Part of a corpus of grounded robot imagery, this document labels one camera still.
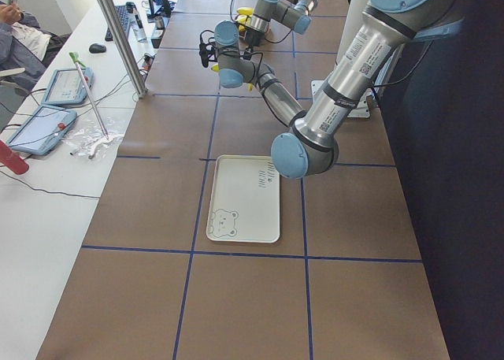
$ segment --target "bottle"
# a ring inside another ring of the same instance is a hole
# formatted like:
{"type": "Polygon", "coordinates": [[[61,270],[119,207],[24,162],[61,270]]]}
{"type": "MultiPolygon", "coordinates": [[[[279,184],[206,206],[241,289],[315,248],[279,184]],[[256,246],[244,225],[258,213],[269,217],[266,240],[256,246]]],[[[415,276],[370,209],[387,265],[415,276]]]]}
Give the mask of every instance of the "bottle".
{"type": "Polygon", "coordinates": [[[147,40],[145,31],[143,30],[142,19],[140,19],[139,11],[136,9],[134,2],[126,3],[126,10],[128,11],[128,18],[132,26],[135,38],[139,43],[144,43],[147,40]]]}
{"type": "Polygon", "coordinates": [[[26,173],[30,166],[17,153],[10,150],[10,147],[0,141],[0,163],[3,163],[16,175],[26,173]]]}

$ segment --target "cable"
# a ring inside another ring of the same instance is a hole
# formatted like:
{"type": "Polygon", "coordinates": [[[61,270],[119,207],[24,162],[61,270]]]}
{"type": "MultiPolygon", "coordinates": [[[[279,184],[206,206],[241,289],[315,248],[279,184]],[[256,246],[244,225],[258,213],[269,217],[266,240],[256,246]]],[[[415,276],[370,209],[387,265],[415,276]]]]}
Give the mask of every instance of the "cable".
{"type": "Polygon", "coordinates": [[[429,42],[425,48],[424,48],[424,51],[422,52],[422,54],[420,55],[420,58],[418,58],[418,61],[417,63],[415,63],[415,65],[411,68],[410,71],[408,71],[408,73],[406,75],[404,75],[404,77],[402,77],[401,79],[399,80],[396,80],[395,82],[390,82],[390,83],[384,83],[384,84],[375,84],[373,87],[374,88],[378,88],[378,87],[388,87],[388,86],[394,86],[396,84],[399,84],[401,82],[404,82],[406,79],[408,79],[410,76],[413,75],[413,72],[417,69],[417,67],[420,65],[420,63],[422,62],[422,60],[425,58],[425,56],[427,55],[427,52],[429,51],[429,49],[431,48],[431,45],[432,45],[432,41],[429,42]]]}
{"type": "Polygon", "coordinates": [[[235,4],[235,0],[231,0],[231,2],[229,3],[229,18],[231,19],[231,21],[233,23],[235,23],[236,21],[233,20],[233,6],[235,4]]]}
{"type": "MultiPolygon", "coordinates": [[[[126,77],[128,77],[128,74],[124,75],[120,80],[119,82],[117,82],[117,84],[115,85],[115,87],[110,90],[110,92],[108,92],[106,95],[102,96],[101,98],[95,100],[94,102],[98,105],[102,100],[104,100],[105,98],[108,98],[110,95],[113,95],[115,94],[116,92],[118,92],[124,85],[130,83],[130,80],[127,80],[125,81],[124,83],[120,84],[126,77]]],[[[79,106],[66,106],[66,108],[73,108],[73,109],[78,109],[78,108],[84,108],[85,106],[89,106],[91,103],[90,102],[87,102],[85,104],[81,104],[79,106]]]]}
{"type": "Polygon", "coordinates": [[[380,96],[378,96],[378,93],[376,92],[375,87],[371,87],[371,92],[372,92],[372,95],[374,96],[374,98],[376,100],[376,104],[378,105],[378,108],[381,109],[380,96]]]}
{"type": "Polygon", "coordinates": [[[4,126],[2,129],[0,129],[0,133],[2,133],[4,130],[6,130],[7,128],[10,128],[11,126],[16,126],[16,127],[20,127],[21,124],[8,124],[6,126],[4,126]]]}
{"type": "Polygon", "coordinates": [[[37,99],[35,98],[35,96],[33,96],[33,94],[34,94],[34,93],[36,93],[36,92],[42,92],[42,91],[45,91],[46,89],[47,89],[47,88],[39,88],[38,90],[30,91],[30,92],[28,93],[28,95],[26,95],[26,96],[24,97],[24,99],[26,99],[28,96],[31,96],[31,98],[32,98],[32,99],[33,99],[33,100],[37,103],[37,106],[39,106],[39,105],[40,105],[40,103],[37,101],[37,99]]]}
{"type": "Polygon", "coordinates": [[[254,51],[253,53],[247,53],[247,54],[238,54],[238,55],[235,55],[234,54],[234,51],[231,51],[231,50],[227,50],[226,49],[229,48],[229,49],[235,49],[233,46],[223,46],[221,47],[221,49],[219,50],[219,55],[227,55],[228,57],[232,57],[232,58],[244,58],[244,57],[253,57],[254,55],[261,55],[261,58],[259,59],[259,63],[258,63],[258,66],[257,66],[257,69],[256,69],[256,66],[255,64],[252,62],[252,65],[254,66],[254,72],[252,74],[252,79],[254,78],[255,74],[256,74],[256,71],[259,72],[259,70],[261,69],[261,65],[262,65],[262,58],[264,57],[264,53],[262,53],[261,51],[254,51]]]}
{"type": "Polygon", "coordinates": [[[83,199],[100,199],[98,196],[77,195],[77,194],[67,193],[67,192],[48,191],[48,190],[42,189],[42,188],[34,188],[30,184],[26,183],[25,181],[23,181],[21,179],[17,179],[16,177],[10,176],[8,173],[4,173],[2,170],[0,170],[0,173],[3,173],[5,176],[7,176],[8,178],[10,178],[12,180],[18,181],[21,184],[26,185],[28,188],[32,189],[35,192],[44,192],[44,193],[47,193],[49,195],[65,195],[65,196],[70,196],[70,197],[81,197],[83,199]]]}
{"type": "MultiPolygon", "coordinates": [[[[85,111],[85,112],[82,112],[81,114],[78,114],[78,115],[76,116],[76,118],[74,118],[73,120],[71,120],[71,121],[70,121],[70,122],[69,122],[66,126],[71,126],[71,125],[73,125],[73,123],[74,123],[74,122],[76,122],[76,120],[77,120],[77,118],[78,118],[78,117],[80,117],[80,116],[82,116],[82,115],[86,114],[86,113],[87,113],[87,112],[89,112],[90,110],[92,110],[92,108],[88,109],[88,110],[87,110],[87,111],[85,111]]],[[[43,139],[45,139],[45,138],[51,137],[52,135],[56,135],[56,134],[57,134],[57,132],[51,132],[51,133],[49,133],[48,135],[45,135],[44,137],[41,137],[41,138],[38,138],[38,139],[34,139],[33,141],[23,142],[23,143],[16,143],[16,146],[24,146],[24,145],[29,145],[29,144],[31,144],[31,143],[36,143],[36,142],[38,142],[38,141],[41,141],[41,140],[43,140],[43,139]]]]}
{"type": "Polygon", "coordinates": [[[285,37],[283,37],[280,41],[270,41],[268,40],[266,37],[265,37],[265,41],[267,43],[281,43],[283,41],[285,41],[285,39],[292,33],[292,29],[285,35],[285,37]]]}

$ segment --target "tablet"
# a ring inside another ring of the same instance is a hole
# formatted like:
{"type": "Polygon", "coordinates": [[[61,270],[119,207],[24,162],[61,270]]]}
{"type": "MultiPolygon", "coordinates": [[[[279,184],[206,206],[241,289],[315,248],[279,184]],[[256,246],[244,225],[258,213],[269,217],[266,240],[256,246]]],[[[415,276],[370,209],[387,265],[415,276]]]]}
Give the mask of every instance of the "tablet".
{"type": "MultiPolygon", "coordinates": [[[[91,88],[93,71],[86,67],[82,70],[91,88]]],[[[87,97],[86,89],[82,84],[76,69],[54,70],[42,103],[53,106],[80,104],[87,97]]]]}
{"type": "Polygon", "coordinates": [[[75,110],[42,104],[7,141],[15,151],[44,155],[51,151],[77,118],[75,110]]]}

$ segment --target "robotic arm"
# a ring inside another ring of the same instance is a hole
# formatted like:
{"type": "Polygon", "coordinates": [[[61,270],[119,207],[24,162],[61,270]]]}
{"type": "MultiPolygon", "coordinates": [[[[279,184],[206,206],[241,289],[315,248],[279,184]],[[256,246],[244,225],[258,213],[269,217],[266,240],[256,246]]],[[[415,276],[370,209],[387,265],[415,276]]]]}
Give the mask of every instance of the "robotic arm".
{"type": "MultiPolygon", "coordinates": [[[[258,45],[267,31],[264,22],[280,16],[275,15],[278,1],[258,0],[254,10],[257,20],[253,18],[250,22],[251,46],[258,45]]],[[[310,0],[310,4],[306,0],[299,1],[303,1],[301,6],[306,8],[300,17],[307,19],[298,18],[297,22],[302,20],[309,24],[308,14],[317,6],[317,0],[310,0]]],[[[300,12],[299,1],[298,8],[291,10],[300,12]]],[[[239,87],[242,83],[255,85],[273,114],[289,127],[289,131],[276,137],[272,144],[273,163],[280,174],[300,178],[322,173],[330,169],[338,157],[334,134],[365,90],[372,86],[394,50],[414,39],[436,39],[458,31],[461,20],[454,8],[455,1],[369,0],[362,12],[363,25],[341,62],[324,81],[308,112],[303,111],[269,66],[240,55],[237,27],[230,21],[221,22],[215,29],[220,83],[222,87],[239,87]]],[[[303,27],[304,32],[307,26],[299,25],[298,28],[303,27]]]]}
{"type": "Polygon", "coordinates": [[[303,35],[311,23],[309,15],[317,4],[318,0],[258,0],[247,25],[245,42],[252,48],[259,46],[271,19],[303,35]]]}

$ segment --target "red object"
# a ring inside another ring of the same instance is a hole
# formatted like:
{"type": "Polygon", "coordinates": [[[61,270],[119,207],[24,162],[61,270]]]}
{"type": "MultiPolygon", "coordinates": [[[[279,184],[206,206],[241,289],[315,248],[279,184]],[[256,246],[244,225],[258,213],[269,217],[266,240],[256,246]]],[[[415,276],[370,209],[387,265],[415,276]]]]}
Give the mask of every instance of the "red object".
{"type": "Polygon", "coordinates": [[[0,163],[3,163],[16,175],[26,173],[30,166],[17,153],[0,141],[0,163]]]}

